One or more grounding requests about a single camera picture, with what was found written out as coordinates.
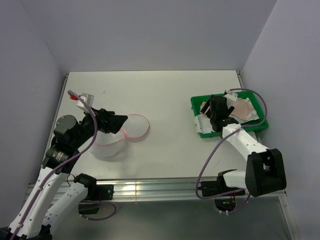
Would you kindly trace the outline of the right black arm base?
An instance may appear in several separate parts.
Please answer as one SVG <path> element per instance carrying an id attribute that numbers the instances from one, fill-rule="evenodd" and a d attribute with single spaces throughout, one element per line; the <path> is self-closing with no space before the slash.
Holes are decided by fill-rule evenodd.
<path id="1" fill-rule="evenodd" d="M 220 214 L 228 215 L 237 207 L 236 197 L 245 196 L 245 190 L 236 187 L 227 187 L 221 180 L 201 181 L 197 187 L 201 197 L 213 198 L 215 207 Z"/>

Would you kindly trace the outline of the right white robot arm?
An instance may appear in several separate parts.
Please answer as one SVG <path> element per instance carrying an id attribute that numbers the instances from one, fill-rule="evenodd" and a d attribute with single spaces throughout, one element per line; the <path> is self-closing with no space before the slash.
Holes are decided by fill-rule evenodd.
<path id="1" fill-rule="evenodd" d="M 243 194 L 253 197 L 270 194 L 287 187 L 282 153 L 270 149 L 249 135 L 238 121 L 231 117 L 234 107 L 227 105 L 225 96 L 211 95 L 205 107 L 209 107 L 212 129 L 222 142 L 229 142 L 245 159 L 244 171 L 229 169 L 218 173 L 215 181 L 197 180 L 196 193 L 202 199 Z"/>

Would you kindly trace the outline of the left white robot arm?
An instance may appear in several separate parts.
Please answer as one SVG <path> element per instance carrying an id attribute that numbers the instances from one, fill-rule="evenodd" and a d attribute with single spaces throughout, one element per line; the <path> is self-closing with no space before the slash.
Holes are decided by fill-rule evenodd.
<path id="1" fill-rule="evenodd" d="M 0 230 L 2 240 L 50 240 L 54 227 L 67 208 L 81 201 L 98 201 L 97 179 L 81 173 L 68 191 L 52 204 L 57 191 L 80 158 L 79 148 L 98 132 L 118 133 L 128 119 L 103 108 L 91 109 L 81 121 L 73 115 L 60 117 L 53 130 L 51 146 L 45 154 L 38 179 L 14 221 Z"/>

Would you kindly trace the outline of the white cloth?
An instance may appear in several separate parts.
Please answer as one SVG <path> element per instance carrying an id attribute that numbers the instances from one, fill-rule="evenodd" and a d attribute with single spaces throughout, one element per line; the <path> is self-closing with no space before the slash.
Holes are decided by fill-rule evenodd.
<path id="1" fill-rule="evenodd" d="M 249 120 L 243 121 L 243 120 L 241 120 L 235 116 L 231 116 L 231 115 L 230 115 L 230 117 L 233 117 L 234 119 L 236 119 L 240 124 L 252 122 L 252 121 L 259 119 L 259 116 L 258 116 L 258 113 L 256 110 L 255 110 L 255 115 L 252 118 L 250 118 Z M 210 119 L 207 116 L 205 116 L 204 114 L 201 114 L 201 113 L 198 114 L 194 119 L 194 123 L 196 125 L 196 131 L 198 133 L 202 133 L 202 134 L 214 133 L 212 126 L 210 124 Z"/>

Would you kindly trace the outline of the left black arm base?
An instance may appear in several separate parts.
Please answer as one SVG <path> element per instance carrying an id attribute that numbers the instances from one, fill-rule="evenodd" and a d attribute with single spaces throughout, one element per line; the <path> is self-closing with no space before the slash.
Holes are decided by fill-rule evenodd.
<path id="1" fill-rule="evenodd" d="M 114 185 L 98 184 L 92 193 L 88 194 L 83 201 L 111 201 L 114 194 Z M 80 203 L 78 212 L 81 215 L 95 215 L 102 208 L 102 203 Z"/>

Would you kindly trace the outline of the mesh laundry bag pink trim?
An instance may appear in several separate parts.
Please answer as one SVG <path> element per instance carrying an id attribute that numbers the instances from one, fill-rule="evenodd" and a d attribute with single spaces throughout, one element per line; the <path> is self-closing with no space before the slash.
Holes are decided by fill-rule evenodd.
<path id="1" fill-rule="evenodd" d="M 140 142 L 150 131 L 149 120 L 137 113 L 129 114 L 128 119 L 117 133 L 98 132 L 90 152 L 98 159 L 112 158 L 125 149 L 127 142 Z"/>

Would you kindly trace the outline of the beige bra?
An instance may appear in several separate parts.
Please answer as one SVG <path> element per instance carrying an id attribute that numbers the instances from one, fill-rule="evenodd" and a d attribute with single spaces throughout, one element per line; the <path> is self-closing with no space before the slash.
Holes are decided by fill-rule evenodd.
<path id="1" fill-rule="evenodd" d="M 230 115 L 242 121 L 248 121 L 256 115 L 255 109 L 249 98 L 238 98 L 233 107 L 234 110 Z"/>

